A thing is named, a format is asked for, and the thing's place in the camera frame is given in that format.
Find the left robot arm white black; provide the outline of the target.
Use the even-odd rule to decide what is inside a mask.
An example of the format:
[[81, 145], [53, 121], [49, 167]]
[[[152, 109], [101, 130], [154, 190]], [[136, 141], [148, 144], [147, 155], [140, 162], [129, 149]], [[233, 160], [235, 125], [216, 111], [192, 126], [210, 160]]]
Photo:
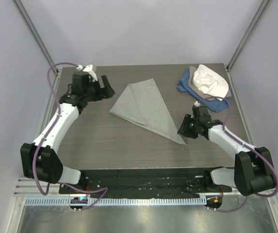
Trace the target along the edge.
[[32, 143], [24, 143], [20, 148], [25, 177], [52, 184], [69, 183], [77, 194], [86, 190], [87, 182], [82, 179], [81, 171], [62, 165], [57, 152], [66, 132], [89, 102], [114, 96], [107, 76], [101, 79], [103, 86], [91, 73], [74, 72], [67, 93], [58, 99], [57, 110], [44, 131]]

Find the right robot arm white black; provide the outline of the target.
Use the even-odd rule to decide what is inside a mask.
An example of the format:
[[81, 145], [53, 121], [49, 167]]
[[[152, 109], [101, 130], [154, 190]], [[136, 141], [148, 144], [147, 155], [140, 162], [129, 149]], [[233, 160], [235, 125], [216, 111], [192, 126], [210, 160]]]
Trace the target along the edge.
[[234, 158], [233, 168], [215, 168], [203, 179], [203, 186], [207, 191], [213, 192], [225, 185], [237, 189], [247, 197], [277, 189], [278, 181], [273, 172], [270, 151], [241, 140], [229, 131], [222, 121], [213, 120], [207, 107], [194, 106], [192, 114], [184, 116], [177, 133], [193, 139], [203, 136]]

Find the grey cloth napkin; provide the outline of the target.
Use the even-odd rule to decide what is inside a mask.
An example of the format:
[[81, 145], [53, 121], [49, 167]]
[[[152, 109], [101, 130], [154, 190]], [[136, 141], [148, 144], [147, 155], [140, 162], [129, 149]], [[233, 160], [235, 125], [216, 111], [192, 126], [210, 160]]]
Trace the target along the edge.
[[186, 144], [177, 133], [154, 79], [128, 84], [109, 112], [180, 145]]

